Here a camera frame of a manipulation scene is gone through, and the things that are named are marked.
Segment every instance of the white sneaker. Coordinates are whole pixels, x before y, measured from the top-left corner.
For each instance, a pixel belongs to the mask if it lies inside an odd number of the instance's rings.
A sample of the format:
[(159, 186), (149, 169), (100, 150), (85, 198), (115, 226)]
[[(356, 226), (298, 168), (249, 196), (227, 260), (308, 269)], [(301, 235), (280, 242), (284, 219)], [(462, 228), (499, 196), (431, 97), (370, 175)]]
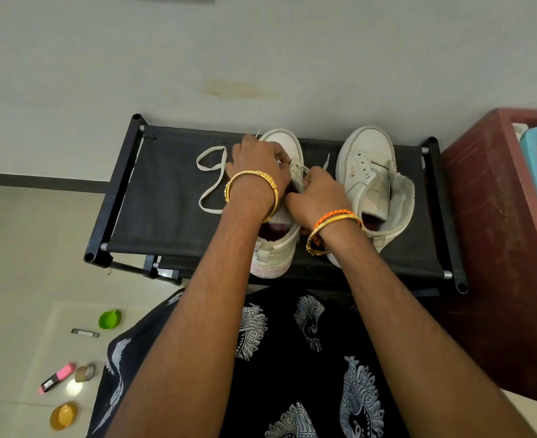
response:
[[(381, 129), (364, 126), (345, 140), (338, 155), (336, 180), (345, 186), (350, 209), (364, 221), (364, 231), (378, 252), (411, 221), (414, 184), (396, 172), (394, 147)], [(327, 257), (339, 267), (333, 254)]]
[[(283, 149), (287, 152), (291, 158), (291, 164), (289, 165), (289, 173), (291, 175), (291, 185), (295, 191), (301, 193), (305, 191), (303, 187), (303, 174), (308, 172), (309, 169), (303, 165), (303, 152), (299, 140), (294, 134), (285, 129), (275, 129), (267, 132), (259, 139), (260, 141), (276, 141), (280, 143)], [(199, 161), (211, 152), (223, 150), (222, 161), (212, 168), (207, 168), (200, 165)], [(212, 192), (217, 185), (219, 185), (223, 173), (224, 166), (226, 165), (227, 152), (223, 146), (216, 146), (207, 149), (196, 160), (197, 166), (200, 170), (221, 170), (221, 175), (218, 181), (210, 187), (199, 199), (199, 207), (202, 210), (221, 214), (221, 209), (207, 209), (202, 206), (201, 201), (210, 192)], [(295, 246), (299, 240), (299, 234), (301, 227), (293, 221), (293, 218), (284, 206), (284, 200), (281, 200), (279, 207), (273, 214), (271, 219), (262, 225), (259, 236), (255, 244), (255, 252), (252, 256), (252, 262), (250, 264), (250, 273), (259, 278), (277, 278), (283, 275), (289, 269), (291, 262), (293, 261), (293, 255), (295, 253)]]

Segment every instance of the green bowl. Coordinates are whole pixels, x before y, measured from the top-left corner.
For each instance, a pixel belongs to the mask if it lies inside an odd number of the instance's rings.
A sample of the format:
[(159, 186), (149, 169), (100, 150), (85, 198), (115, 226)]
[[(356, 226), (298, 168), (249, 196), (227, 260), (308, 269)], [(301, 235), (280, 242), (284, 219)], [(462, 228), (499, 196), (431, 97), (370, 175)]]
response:
[(98, 326), (100, 329), (108, 331), (114, 329), (121, 322), (121, 311), (107, 311), (98, 318)]

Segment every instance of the white shoelace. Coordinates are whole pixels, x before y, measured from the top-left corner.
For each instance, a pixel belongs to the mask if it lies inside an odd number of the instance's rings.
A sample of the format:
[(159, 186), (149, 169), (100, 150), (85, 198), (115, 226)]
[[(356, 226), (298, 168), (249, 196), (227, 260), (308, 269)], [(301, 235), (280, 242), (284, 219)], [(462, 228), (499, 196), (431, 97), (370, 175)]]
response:
[[(202, 160), (202, 158), (205, 158), (206, 156), (208, 156), (209, 154), (211, 154), (212, 152), (215, 152), (215, 151), (223, 151), (222, 152), (222, 160), (221, 160), (221, 162), (219, 162), (218, 164), (216, 164), (215, 166), (213, 166), (211, 168), (207, 168), (206, 166), (202, 166), (199, 163)], [(199, 202), (198, 202), (199, 208), (202, 209), (204, 212), (207, 212), (209, 214), (221, 214), (222, 213), (222, 209), (209, 209), (207, 207), (204, 207), (201, 204), (201, 202), (202, 202), (202, 200), (204, 198), (206, 198), (208, 195), (210, 195), (212, 193), (212, 191), (214, 189), (216, 189), (216, 187), (218, 187), (218, 185), (222, 181), (222, 177), (224, 176), (224, 171), (226, 169), (226, 160), (227, 160), (227, 158), (228, 158), (228, 151), (224, 146), (210, 147), (209, 149), (206, 149), (204, 152), (199, 154), (198, 158), (196, 158), (196, 164), (197, 164), (198, 169), (203, 170), (204, 172), (210, 172), (212, 170), (218, 170), (218, 169), (220, 170), (220, 176), (218, 177), (216, 182), (211, 187), (209, 187), (204, 193), (202, 193), (201, 197), (199, 197)], [(327, 166), (329, 166), (329, 154), (327, 154), (327, 161), (325, 161), (325, 164), (323, 165), (323, 168), (327, 170)], [(293, 176), (295, 172), (298, 172), (297, 169), (301, 169), (306, 174), (309, 172), (309, 168), (307, 168), (303, 164), (301, 164), (301, 160), (299, 160), (298, 158), (293, 158), (291, 160), (291, 164), (289, 165), (289, 173), (291, 174), (291, 176)]]

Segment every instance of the person's left hand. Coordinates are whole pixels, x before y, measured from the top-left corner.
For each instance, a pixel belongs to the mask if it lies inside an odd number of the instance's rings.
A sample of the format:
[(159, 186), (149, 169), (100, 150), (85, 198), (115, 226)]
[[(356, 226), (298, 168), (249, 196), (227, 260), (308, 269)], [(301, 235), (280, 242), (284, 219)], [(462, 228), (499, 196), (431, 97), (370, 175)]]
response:
[[(279, 143), (258, 141), (252, 135), (245, 135), (242, 143), (232, 147), (233, 162), (226, 163), (226, 173), (230, 178), (242, 170), (259, 170), (268, 173), (277, 184), (279, 199), (291, 182), (289, 163), (291, 159)], [(241, 175), (232, 184), (230, 202), (239, 206), (257, 209), (266, 216), (274, 205), (274, 192), (268, 181), (258, 175)]]

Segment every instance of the floor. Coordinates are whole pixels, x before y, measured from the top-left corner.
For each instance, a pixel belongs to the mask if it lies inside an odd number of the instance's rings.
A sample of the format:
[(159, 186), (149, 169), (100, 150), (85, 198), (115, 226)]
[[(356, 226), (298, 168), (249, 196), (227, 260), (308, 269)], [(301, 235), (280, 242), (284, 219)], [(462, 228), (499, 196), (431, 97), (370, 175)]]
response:
[[(53, 409), (75, 401), (79, 415), (61, 437), (84, 436), (104, 366), (106, 346), (175, 286), (83, 263), (102, 195), (0, 186), (0, 437), (54, 436)], [(141, 266), (143, 258), (117, 260)], [(100, 331), (99, 315), (120, 309), (122, 323)], [(72, 328), (100, 331), (98, 338)], [(39, 384), (65, 364), (95, 363), (97, 375), (72, 377), (39, 395)], [(537, 402), (509, 394), (537, 431)]]

